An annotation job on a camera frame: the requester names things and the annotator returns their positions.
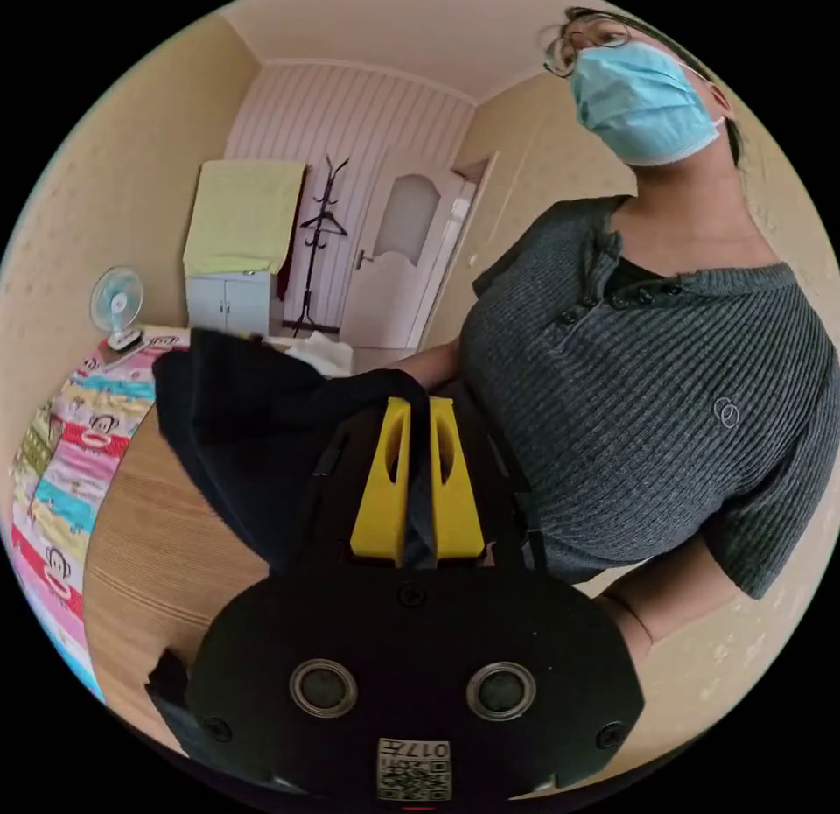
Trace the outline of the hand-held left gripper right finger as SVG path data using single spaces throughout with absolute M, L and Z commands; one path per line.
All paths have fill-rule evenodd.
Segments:
M 437 561 L 476 561 L 485 539 L 450 398 L 430 400 L 431 516 Z

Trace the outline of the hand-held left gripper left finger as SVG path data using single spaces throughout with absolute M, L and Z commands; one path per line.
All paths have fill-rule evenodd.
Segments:
M 410 481 L 410 405 L 391 397 L 350 538 L 357 559 L 401 559 Z

